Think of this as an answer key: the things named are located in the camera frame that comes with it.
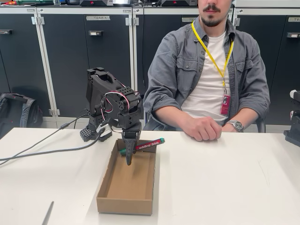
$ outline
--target man's neck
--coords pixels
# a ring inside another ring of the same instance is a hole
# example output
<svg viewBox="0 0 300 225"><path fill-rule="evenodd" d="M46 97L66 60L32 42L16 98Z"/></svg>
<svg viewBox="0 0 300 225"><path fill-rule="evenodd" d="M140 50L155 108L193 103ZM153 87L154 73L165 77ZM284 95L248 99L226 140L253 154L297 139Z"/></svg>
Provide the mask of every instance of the man's neck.
<svg viewBox="0 0 300 225"><path fill-rule="evenodd" d="M221 36L222 34L224 34L225 29L226 29L227 18L225 18L221 23L219 23L215 27L205 26L200 17L199 17L199 22L200 22L200 26L202 27L202 29L205 31L205 33L209 37L217 38L217 37Z"/></svg>

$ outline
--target shirt sleeve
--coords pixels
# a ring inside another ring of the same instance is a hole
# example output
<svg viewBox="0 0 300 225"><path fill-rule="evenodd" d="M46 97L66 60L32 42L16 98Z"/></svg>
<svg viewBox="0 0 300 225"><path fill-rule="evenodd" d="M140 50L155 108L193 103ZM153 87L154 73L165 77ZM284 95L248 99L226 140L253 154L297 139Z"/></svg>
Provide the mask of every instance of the shirt sleeve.
<svg viewBox="0 0 300 225"><path fill-rule="evenodd" d="M250 108L257 112L260 118L265 118L270 105L269 88L266 79L266 69L261 58L257 41L252 41L253 67L248 70L240 93L239 111Z"/></svg>
<svg viewBox="0 0 300 225"><path fill-rule="evenodd" d="M149 85L144 96L143 107L147 113L153 113L164 106L180 109L175 101L177 48L176 38L169 33L157 49L148 71Z"/></svg>

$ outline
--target man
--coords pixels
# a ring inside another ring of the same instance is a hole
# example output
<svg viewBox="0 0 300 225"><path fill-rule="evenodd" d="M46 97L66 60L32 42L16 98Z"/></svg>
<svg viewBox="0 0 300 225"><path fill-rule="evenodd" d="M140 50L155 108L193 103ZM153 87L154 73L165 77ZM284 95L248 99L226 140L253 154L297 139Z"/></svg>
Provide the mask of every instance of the man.
<svg viewBox="0 0 300 225"><path fill-rule="evenodd" d="M214 140L265 117L265 66L257 42L227 19L231 4L199 0L194 23L164 37L149 68L145 130L183 130L198 141Z"/></svg>

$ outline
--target cabinet handle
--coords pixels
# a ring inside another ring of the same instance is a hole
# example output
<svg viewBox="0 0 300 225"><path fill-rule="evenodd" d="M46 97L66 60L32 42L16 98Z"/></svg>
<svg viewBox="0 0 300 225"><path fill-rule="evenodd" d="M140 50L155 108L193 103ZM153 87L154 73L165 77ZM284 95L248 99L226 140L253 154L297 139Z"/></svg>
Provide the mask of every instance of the cabinet handle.
<svg viewBox="0 0 300 225"><path fill-rule="evenodd" d="M102 36L103 30L89 30L90 36Z"/></svg>
<svg viewBox="0 0 300 225"><path fill-rule="evenodd" d="M0 30L0 34L12 34L13 30Z"/></svg>
<svg viewBox="0 0 300 225"><path fill-rule="evenodd" d="M300 38L300 33L287 33L287 38Z"/></svg>

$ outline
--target marker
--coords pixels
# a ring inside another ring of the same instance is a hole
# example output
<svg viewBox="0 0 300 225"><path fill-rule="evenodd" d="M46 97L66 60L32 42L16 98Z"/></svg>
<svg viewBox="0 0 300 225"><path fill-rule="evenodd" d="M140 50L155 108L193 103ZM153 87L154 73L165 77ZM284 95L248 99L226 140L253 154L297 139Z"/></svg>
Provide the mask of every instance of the marker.
<svg viewBox="0 0 300 225"><path fill-rule="evenodd" d="M151 141L151 142L147 142L147 143L144 143L144 144L137 145L135 150L140 151L140 150L143 150L143 149L155 146L155 145L163 144L163 143L165 143L165 139L164 138L159 138L159 139ZM125 156L126 155L126 149L120 150L120 154L122 156Z"/></svg>

